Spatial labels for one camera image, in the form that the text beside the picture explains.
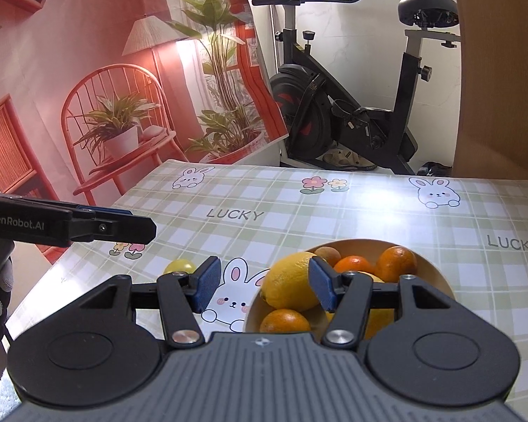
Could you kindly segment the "dark orange tangerine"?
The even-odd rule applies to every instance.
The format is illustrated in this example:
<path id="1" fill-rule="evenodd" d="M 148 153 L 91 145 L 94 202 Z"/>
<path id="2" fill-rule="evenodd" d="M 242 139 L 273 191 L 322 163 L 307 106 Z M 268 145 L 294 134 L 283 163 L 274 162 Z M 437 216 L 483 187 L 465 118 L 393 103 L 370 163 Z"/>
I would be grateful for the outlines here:
<path id="1" fill-rule="evenodd" d="M 311 326 L 305 316 L 293 309 L 275 309 L 259 325 L 259 332 L 290 333 L 309 332 Z"/>

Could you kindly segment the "large yellow lemon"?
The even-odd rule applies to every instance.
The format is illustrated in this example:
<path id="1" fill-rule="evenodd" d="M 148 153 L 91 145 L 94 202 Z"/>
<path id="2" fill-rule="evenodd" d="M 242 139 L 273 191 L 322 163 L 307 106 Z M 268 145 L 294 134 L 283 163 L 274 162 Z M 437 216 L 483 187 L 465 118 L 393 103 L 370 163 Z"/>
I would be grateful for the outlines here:
<path id="1" fill-rule="evenodd" d="M 309 277 L 312 252 L 300 251 L 276 261 L 267 272 L 260 295 L 275 309 L 293 309 L 299 313 L 319 305 Z"/>

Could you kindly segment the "small brown longan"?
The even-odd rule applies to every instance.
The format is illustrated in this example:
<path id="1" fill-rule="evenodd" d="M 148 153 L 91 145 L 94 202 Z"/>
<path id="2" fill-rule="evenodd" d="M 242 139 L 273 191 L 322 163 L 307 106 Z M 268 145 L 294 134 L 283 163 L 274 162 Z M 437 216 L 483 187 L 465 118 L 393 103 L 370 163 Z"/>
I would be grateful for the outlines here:
<path id="1" fill-rule="evenodd" d="M 323 260 L 325 260 L 332 268 L 339 262 L 341 259 L 340 252 L 330 246 L 322 246 L 314 250 L 314 254 Z"/>

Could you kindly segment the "yellow green round fruit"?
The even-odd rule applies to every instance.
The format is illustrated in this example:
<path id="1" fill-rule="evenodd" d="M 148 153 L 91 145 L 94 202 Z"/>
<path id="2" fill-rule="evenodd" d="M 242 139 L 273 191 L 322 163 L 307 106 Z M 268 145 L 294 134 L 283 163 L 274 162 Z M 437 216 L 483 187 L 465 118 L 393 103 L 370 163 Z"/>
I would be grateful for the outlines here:
<path id="1" fill-rule="evenodd" d="M 185 258 L 180 258 L 168 263 L 163 273 L 176 273 L 177 271 L 180 273 L 194 273 L 195 270 L 196 266 L 193 264 L 193 262 Z"/>

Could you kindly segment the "wooden board panel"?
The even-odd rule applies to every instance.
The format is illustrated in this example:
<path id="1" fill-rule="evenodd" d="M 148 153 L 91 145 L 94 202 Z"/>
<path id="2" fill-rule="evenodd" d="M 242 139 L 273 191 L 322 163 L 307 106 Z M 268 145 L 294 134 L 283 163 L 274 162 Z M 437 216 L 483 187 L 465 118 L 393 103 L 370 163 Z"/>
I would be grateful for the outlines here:
<path id="1" fill-rule="evenodd" d="M 458 6 L 454 176 L 528 180 L 528 0 L 458 0 Z"/>

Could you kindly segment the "bright orange tangerine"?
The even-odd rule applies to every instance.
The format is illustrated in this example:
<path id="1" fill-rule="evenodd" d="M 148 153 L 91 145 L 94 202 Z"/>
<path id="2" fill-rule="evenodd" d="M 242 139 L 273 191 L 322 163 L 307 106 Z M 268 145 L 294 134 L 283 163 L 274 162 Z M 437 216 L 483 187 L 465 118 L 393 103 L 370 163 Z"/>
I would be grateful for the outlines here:
<path id="1" fill-rule="evenodd" d="M 402 246 L 386 249 L 374 267 L 374 274 L 384 282 L 397 283 L 402 275 L 418 272 L 418 261 L 412 250 Z"/>
<path id="2" fill-rule="evenodd" d="M 361 255 L 349 255 L 342 257 L 342 259 L 335 263 L 334 270 L 338 273 L 357 271 L 358 273 L 373 274 L 375 272 L 374 266 Z"/>

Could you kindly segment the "green checkered tablecloth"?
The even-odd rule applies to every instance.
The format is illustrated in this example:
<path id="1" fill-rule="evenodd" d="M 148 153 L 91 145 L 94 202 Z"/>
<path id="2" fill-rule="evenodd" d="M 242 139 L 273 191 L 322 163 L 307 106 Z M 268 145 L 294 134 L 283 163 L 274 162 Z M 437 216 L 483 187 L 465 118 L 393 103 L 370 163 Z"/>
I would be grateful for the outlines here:
<path id="1" fill-rule="evenodd" d="M 172 261 L 239 257 L 249 273 L 343 239 L 402 245 L 431 262 L 457 299 L 517 344 L 509 402 L 528 419 L 528 181 L 428 178 L 249 166 L 204 167 L 194 187 L 169 161 L 118 200 L 153 219 L 146 247 L 76 244 L 10 316 L 18 335 L 118 273 L 155 280 Z"/>

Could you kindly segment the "pink room backdrop poster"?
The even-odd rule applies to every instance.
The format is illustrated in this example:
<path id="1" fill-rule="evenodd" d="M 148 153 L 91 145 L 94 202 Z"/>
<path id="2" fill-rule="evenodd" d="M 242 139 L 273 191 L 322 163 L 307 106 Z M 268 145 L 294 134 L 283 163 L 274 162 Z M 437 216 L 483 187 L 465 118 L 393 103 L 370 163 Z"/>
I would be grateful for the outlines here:
<path id="1" fill-rule="evenodd" d="M 0 0 L 0 192 L 108 206 L 286 134 L 248 0 Z"/>

